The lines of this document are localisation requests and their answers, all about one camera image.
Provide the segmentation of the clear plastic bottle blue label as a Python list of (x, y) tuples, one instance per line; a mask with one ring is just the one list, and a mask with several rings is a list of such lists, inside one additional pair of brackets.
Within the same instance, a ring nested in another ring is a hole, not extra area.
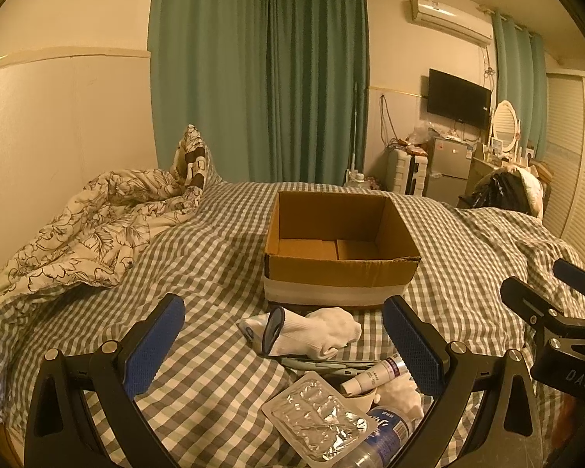
[(377, 406), (370, 411), (377, 429), (334, 467), (388, 467), (404, 448), (413, 426), (403, 411), (394, 407)]

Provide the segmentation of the white cream tube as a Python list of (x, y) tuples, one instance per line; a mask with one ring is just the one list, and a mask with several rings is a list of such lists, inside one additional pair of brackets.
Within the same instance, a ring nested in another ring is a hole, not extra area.
[(390, 356), (373, 365), (372, 368), (346, 380), (340, 385), (341, 393), (346, 397), (354, 397), (370, 392), (393, 379), (407, 374), (409, 369), (398, 355)]

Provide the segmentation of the foil blister pack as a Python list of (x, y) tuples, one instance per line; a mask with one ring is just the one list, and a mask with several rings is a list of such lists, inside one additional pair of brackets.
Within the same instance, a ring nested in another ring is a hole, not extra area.
[(263, 404), (262, 412), (311, 467), (336, 465), (377, 431), (374, 418), (346, 402), (315, 372)]

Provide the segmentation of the white sock with blue cuff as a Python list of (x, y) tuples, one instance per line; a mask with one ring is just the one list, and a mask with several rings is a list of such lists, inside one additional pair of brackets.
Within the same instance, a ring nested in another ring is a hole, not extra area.
[(276, 307), (240, 320), (238, 328), (259, 355), (310, 360), (332, 360), (362, 334), (361, 324), (341, 307), (322, 307), (305, 316)]

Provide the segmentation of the white crumpled cloth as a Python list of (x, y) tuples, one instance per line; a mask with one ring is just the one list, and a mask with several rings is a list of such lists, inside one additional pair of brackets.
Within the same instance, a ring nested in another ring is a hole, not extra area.
[(424, 417), (422, 395), (410, 374), (402, 374), (388, 383), (379, 386), (376, 393), (380, 396), (381, 406), (393, 407), (404, 412), (410, 422)]

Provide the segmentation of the black bag on chair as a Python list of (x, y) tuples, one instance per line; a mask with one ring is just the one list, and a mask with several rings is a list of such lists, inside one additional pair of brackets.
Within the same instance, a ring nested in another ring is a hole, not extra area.
[(466, 196), (465, 202), (470, 208), (493, 207), (529, 216), (534, 214), (521, 175), (505, 169), (484, 176), (471, 194)]

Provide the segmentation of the oval white vanity mirror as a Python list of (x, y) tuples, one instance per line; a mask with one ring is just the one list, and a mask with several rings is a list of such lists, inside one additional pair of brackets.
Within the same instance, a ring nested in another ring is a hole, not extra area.
[(490, 147), (493, 155), (516, 153), (520, 140), (520, 121), (516, 109), (507, 99), (496, 106), (491, 121)]

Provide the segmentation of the small silver fridge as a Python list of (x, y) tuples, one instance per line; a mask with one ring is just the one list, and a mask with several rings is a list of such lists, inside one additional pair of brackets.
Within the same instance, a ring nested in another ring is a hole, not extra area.
[(456, 140), (437, 137), (428, 150), (424, 195), (454, 207), (465, 193), (471, 165), (471, 149)]

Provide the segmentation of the white louvered wardrobe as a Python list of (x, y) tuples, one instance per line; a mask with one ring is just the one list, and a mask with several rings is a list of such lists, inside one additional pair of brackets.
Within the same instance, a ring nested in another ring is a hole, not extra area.
[(548, 129), (544, 162), (551, 197), (543, 223), (578, 251), (585, 264), (585, 74), (548, 74)]

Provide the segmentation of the grey folding hanger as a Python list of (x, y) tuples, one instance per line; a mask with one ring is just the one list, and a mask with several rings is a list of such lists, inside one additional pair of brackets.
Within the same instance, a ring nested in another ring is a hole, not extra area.
[(374, 360), (311, 360), (294, 357), (279, 357), (278, 362), (292, 370), (317, 372), (365, 371), (375, 365)]

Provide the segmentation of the floral white duvet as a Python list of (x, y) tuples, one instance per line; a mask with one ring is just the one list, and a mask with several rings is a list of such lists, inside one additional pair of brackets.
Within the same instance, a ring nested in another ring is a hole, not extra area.
[(192, 170), (100, 174), (0, 271), (0, 304), (117, 285), (159, 234), (196, 213), (205, 184)]

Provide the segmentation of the white suitcase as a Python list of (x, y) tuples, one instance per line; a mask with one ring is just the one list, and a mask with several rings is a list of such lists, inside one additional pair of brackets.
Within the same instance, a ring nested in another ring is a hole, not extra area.
[(398, 148), (392, 149), (386, 163), (386, 189), (401, 195), (421, 197), (424, 193), (428, 158), (411, 154)]

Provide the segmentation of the green window curtain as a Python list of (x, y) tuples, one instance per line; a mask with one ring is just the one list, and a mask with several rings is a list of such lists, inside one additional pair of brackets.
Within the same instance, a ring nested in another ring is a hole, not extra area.
[(520, 146), (543, 158), (548, 124), (548, 78), (542, 37), (516, 24), (511, 16), (494, 12), (496, 99), (508, 100), (521, 126)]

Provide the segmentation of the brown cardboard box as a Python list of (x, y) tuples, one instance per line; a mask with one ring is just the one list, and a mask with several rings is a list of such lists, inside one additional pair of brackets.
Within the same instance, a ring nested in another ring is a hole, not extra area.
[(290, 307), (380, 307), (404, 292), (421, 259), (389, 197), (281, 191), (264, 249), (264, 294)]

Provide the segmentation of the patterned pillow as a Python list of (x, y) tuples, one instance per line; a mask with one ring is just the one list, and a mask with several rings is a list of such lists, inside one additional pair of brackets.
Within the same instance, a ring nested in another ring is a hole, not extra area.
[(210, 149), (195, 125), (188, 125), (184, 130), (174, 152), (170, 173), (184, 187), (204, 190), (221, 182)]

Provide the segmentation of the white air conditioner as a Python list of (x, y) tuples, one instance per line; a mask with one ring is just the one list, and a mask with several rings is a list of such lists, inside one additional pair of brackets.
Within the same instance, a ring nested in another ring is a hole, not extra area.
[(483, 18), (435, 0), (410, 0), (410, 4), (412, 19), (416, 23), (478, 46), (490, 46), (493, 42), (493, 25)]

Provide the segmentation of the black wall television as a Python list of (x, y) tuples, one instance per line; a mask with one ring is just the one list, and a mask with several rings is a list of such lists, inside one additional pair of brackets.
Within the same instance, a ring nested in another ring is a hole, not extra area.
[(435, 69), (429, 70), (427, 111), (446, 119), (485, 129), (493, 92), (474, 82)]

